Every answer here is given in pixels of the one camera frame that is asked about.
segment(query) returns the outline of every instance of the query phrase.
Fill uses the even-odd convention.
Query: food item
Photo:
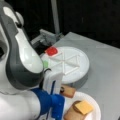
[[[76,101],[75,103],[73,103],[73,105],[70,107],[70,109],[64,115],[64,120],[84,120],[85,119],[86,115],[83,115],[74,109],[74,105],[78,102],[80,102],[80,101]]]
[[[69,97],[69,98],[73,98],[74,94],[75,94],[76,89],[66,86],[66,85],[62,85],[61,87],[61,95],[65,96],[65,97]]]
[[[87,102],[87,101],[82,101],[79,102],[75,105],[76,109],[78,109],[83,115],[86,115],[93,111],[93,107]]]
[[[50,47],[45,52],[48,54],[48,56],[53,56],[58,53],[58,50],[55,47]]]
[[[77,104],[77,103],[80,103],[81,101],[76,101],[76,102],[74,102],[73,103],[73,109],[76,111],[76,112],[78,112],[78,113],[81,113],[80,111],[79,111],[79,109],[77,109],[76,107],[75,107],[75,105]]]

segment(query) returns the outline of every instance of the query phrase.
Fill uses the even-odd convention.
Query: red object
[[[53,56],[58,53],[58,50],[55,47],[50,47],[45,51],[49,56]]]

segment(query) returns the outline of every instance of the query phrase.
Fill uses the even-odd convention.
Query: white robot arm
[[[16,13],[6,2],[0,2],[0,31],[5,53],[0,61],[0,91],[16,94],[35,87],[43,78],[42,61],[29,43]]]
[[[0,32],[0,47],[4,51],[0,59],[0,120],[35,120],[45,114],[46,120],[61,120],[62,74],[44,75],[42,61],[29,43],[22,23],[4,1],[0,1]],[[36,87],[43,77],[40,90]]]

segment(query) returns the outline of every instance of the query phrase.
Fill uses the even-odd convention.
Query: table surface
[[[76,47],[90,60],[87,82],[78,91],[92,96],[100,106],[101,120],[118,120],[120,117],[120,49],[92,39],[68,33],[56,47]]]

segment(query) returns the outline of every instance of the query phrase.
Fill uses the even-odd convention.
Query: white plate
[[[72,106],[72,104],[77,100],[80,100],[80,101],[86,100],[88,103],[90,103],[94,107],[94,110],[87,115],[85,120],[101,120],[101,111],[97,102],[89,95],[81,92],[76,92],[72,99],[65,98],[64,114],[68,111],[68,109]]]
[[[88,73],[90,63],[87,55],[73,47],[58,47],[58,53],[53,56],[44,54],[41,58],[48,62],[48,67],[53,71],[63,73],[63,84],[74,83]]]

